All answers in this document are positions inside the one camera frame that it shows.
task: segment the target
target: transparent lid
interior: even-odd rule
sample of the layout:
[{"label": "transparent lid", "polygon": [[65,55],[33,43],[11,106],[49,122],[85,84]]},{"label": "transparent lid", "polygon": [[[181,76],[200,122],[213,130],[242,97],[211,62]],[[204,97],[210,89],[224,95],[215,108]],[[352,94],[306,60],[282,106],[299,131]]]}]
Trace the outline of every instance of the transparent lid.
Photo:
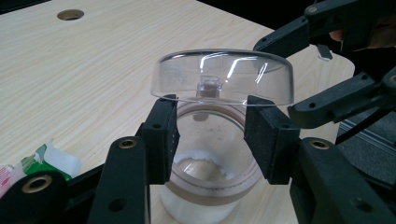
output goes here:
[{"label": "transparent lid", "polygon": [[252,50],[175,52],[156,62],[151,94],[160,98],[175,94],[179,101],[218,105],[248,105],[248,95],[254,95],[275,105],[290,105],[292,66],[284,58]]}]

